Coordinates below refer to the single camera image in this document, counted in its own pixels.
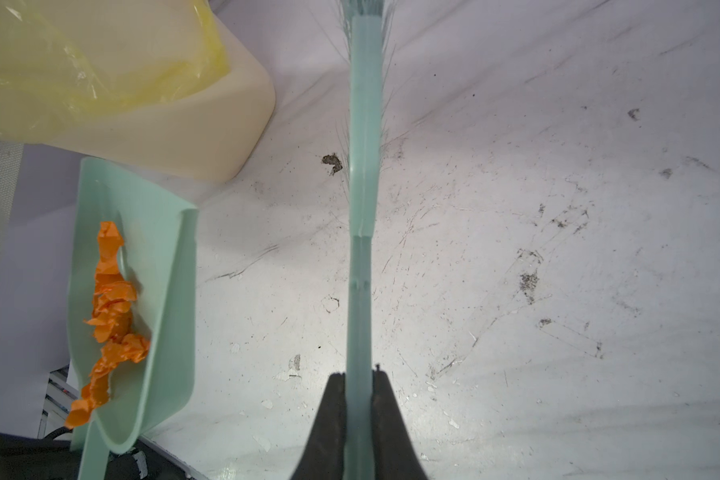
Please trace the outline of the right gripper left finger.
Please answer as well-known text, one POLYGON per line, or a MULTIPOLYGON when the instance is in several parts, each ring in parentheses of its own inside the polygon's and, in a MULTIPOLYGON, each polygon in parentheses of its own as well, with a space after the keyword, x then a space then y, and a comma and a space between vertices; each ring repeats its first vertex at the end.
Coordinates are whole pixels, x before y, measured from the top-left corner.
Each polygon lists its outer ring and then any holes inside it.
POLYGON ((292 480, 342 480, 347 435, 345 374, 329 376, 292 480))

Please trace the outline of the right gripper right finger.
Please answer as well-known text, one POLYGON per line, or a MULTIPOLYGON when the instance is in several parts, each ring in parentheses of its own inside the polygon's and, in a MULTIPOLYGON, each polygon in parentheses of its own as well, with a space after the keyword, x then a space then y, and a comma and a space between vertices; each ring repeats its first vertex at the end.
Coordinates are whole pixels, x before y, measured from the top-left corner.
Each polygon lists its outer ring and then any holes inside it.
POLYGON ((413 448, 389 376, 373 370, 371 428, 376 480, 427 480, 413 448))

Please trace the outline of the green hand brush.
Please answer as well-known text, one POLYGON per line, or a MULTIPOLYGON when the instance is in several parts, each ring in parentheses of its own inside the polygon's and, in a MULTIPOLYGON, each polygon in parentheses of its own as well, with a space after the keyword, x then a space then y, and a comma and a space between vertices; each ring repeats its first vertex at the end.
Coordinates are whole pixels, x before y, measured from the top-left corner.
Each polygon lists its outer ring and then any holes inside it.
POLYGON ((371 264, 381 162, 383 65, 388 20, 383 1, 342 1, 340 6, 350 64, 350 267, 344 477, 373 479, 371 264))

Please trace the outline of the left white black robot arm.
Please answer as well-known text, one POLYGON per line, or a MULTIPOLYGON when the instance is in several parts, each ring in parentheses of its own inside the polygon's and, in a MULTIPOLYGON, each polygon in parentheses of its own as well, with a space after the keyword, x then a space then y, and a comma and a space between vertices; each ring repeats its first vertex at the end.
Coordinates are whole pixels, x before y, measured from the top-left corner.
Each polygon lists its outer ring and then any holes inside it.
MULTIPOLYGON (((68 440, 30 439, 0 433, 0 479, 75 479, 81 454, 68 440)), ((107 479, 185 479, 186 472, 142 442, 110 458, 107 479)))

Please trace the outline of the green plastic dustpan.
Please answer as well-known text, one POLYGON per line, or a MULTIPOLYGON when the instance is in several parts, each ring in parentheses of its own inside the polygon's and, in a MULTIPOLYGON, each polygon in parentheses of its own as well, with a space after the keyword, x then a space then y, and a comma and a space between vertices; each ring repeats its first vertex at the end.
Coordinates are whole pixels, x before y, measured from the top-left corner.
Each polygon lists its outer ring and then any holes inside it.
POLYGON ((124 238, 115 264, 135 287, 133 327, 150 349, 143 361, 114 370, 109 402, 75 429, 71 448, 82 455, 81 479, 104 478, 110 454, 127 452, 192 395, 197 220, 194 205, 138 174, 107 160, 82 160, 67 301, 70 365, 86 384, 101 355, 88 321, 105 221, 124 238))

